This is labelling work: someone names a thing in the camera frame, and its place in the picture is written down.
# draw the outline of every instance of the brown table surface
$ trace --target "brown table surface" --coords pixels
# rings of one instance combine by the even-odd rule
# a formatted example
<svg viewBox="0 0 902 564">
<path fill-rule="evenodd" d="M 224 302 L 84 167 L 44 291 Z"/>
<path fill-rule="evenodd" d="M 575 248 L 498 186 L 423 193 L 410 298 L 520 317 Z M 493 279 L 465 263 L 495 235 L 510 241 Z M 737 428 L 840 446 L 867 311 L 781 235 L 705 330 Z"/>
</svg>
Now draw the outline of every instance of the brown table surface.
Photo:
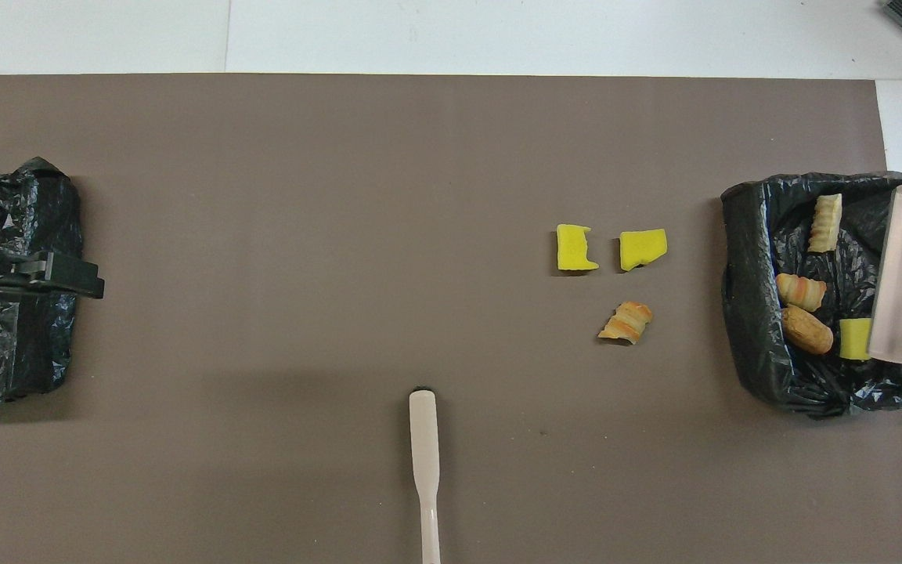
<svg viewBox="0 0 902 564">
<path fill-rule="evenodd" d="M 34 156 L 107 290 L 0 406 L 0 563 L 419 561 L 415 385 L 446 563 L 902 561 L 902 413 L 758 403 L 719 297 L 724 189 L 885 168 L 872 82 L 0 76 Z M 623 300 L 640 344 L 595 339 Z"/>
</svg>

